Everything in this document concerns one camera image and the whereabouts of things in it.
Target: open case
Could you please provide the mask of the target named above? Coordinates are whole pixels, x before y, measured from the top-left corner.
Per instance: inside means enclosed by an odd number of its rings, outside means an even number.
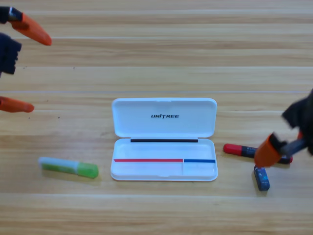
[[[212,181],[217,103],[210,98],[119,98],[112,103],[116,180]]]

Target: marker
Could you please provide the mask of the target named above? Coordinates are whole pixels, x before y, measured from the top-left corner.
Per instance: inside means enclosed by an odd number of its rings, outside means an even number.
[[[227,143],[224,145],[224,152],[229,154],[234,154],[242,157],[248,157],[248,158],[254,158],[254,154],[256,152],[257,148],[243,146],[243,145],[236,145],[236,144],[230,144]],[[292,163],[293,158],[287,158],[286,156],[283,156],[278,163],[280,164],[290,164]]]
[[[40,157],[38,159],[39,165],[43,170],[52,170],[58,172],[65,172],[76,174],[88,178],[96,178],[98,176],[98,166],[90,163],[81,163],[78,161]]]

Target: wooden table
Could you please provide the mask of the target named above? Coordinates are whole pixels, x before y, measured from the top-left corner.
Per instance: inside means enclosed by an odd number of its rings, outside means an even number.
[[[1,0],[1,5],[11,5]],[[1,95],[36,110],[0,113],[1,235],[310,235],[313,159],[267,170],[257,190],[251,159],[227,142],[257,147],[313,87],[311,0],[15,0],[50,33],[23,44]],[[111,102],[118,97],[210,97],[218,103],[218,178],[118,182],[110,176]],[[95,180],[41,172],[40,156],[97,164]]]

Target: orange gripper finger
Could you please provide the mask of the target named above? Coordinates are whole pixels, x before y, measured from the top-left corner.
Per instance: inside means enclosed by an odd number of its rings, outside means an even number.
[[[270,136],[258,147],[254,155],[257,167],[270,167],[277,163],[281,156],[269,141]]]
[[[44,29],[24,12],[22,13],[22,21],[10,21],[10,23],[16,31],[26,37],[46,46],[52,44],[50,36],[44,31]]]
[[[30,113],[34,109],[35,107],[31,103],[0,96],[0,110],[2,111],[6,111],[10,113],[17,113],[17,112]]]

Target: green glue stick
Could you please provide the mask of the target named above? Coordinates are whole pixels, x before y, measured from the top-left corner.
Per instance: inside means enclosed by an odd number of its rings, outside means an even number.
[[[50,157],[40,157],[38,163],[43,170],[76,174],[92,179],[96,178],[99,174],[98,166],[90,163],[81,163],[78,161]]]

